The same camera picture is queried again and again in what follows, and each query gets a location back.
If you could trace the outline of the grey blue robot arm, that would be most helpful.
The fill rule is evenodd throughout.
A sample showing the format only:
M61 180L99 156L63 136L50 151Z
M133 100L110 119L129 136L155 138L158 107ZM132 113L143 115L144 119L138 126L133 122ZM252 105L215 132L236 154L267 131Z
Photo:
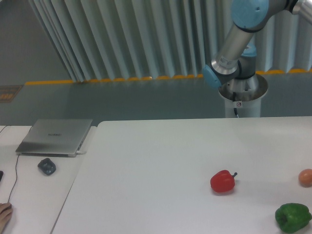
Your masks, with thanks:
M249 42L272 16L284 10L312 20L310 0L234 0L233 25L219 52L203 67L205 81L219 88L233 79L251 78L255 74L256 48Z

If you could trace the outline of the person's hand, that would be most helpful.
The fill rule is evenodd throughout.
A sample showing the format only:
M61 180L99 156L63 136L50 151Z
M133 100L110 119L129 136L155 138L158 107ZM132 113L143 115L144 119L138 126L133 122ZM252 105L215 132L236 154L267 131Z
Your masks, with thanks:
M11 219L13 208L6 209L10 203L3 203L0 205L0 231L2 232L7 222Z

